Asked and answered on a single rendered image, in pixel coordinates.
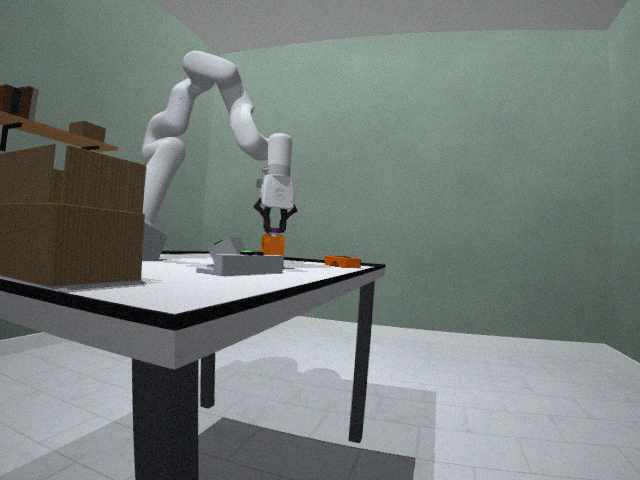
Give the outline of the grey key housing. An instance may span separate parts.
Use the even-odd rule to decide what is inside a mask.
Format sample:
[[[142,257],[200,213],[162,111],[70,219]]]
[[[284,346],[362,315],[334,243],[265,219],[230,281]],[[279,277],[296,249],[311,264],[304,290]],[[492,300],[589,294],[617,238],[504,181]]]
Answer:
[[[214,254],[240,254],[240,251],[246,251],[241,238],[229,237],[215,243],[214,246],[208,248],[208,251],[214,261]]]

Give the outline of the orange digital multimeter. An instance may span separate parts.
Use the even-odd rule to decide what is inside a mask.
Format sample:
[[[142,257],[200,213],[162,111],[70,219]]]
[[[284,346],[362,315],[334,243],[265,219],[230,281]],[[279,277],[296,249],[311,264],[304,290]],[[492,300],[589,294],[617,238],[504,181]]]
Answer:
[[[342,268],[361,268],[361,258],[348,256],[325,256],[325,265]]]

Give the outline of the grey rectangular panel with round recesses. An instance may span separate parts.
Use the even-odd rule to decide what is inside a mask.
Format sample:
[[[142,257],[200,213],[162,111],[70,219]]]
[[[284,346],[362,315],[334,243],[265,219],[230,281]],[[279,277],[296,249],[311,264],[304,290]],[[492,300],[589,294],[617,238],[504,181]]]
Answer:
[[[196,272],[217,276],[282,273],[283,256],[264,255],[264,252],[258,251],[214,254],[214,267],[196,267]]]

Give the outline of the brown cardboard box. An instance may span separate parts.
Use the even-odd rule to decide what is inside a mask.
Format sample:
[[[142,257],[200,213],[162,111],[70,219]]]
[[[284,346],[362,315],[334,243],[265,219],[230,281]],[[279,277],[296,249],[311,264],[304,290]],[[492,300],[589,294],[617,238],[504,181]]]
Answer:
[[[55,147],[0,153],[0,275],[49,287],[141,280],[146,165],[67,145],[53,169]]]

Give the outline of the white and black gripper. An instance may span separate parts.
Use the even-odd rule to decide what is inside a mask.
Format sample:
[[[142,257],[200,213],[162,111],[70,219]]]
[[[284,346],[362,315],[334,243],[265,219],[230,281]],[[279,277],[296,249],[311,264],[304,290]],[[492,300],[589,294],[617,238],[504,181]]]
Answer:
[[[265,207],[265,209],[262,209],[261,206],[262,208]],[[286,220],[298,211],[294,205],[293,179],[284,174],[265,175],[262,182],[260,198],[254,205],[254,208],[259,211],[264,218],[263,228],[265,229],[265,232],[270,231],[271,219],[269,218],[269,215],[271,208],[276,208],[273,210],[280,209],[281,220],[279,228],[280,233],[284,233],[286,230]],[[291,209],[291,211],[287,212],[288,209]]]

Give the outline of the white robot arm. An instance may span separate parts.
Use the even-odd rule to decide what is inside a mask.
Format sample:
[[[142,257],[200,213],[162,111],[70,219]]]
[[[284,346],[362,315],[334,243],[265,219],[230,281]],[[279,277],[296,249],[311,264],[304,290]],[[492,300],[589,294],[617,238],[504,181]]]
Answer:
[[[147,167],[143,213],[145,222],[155,228],[153,224],[161,204],[186,154],[183,142],[175,137],[186,132],[196,97],[215,83],[241,150],[257,161],[267,160],[267,167],[262,168],[265,175],[290,176],[292,138],[273,134],[267,139],[258,132],[251,116],[254,106],[237,67],[226,59],[201,51],[187,53],[182,67],[189,78],[174,86],[167,109],[152,117],[142,146],[142,160]]]

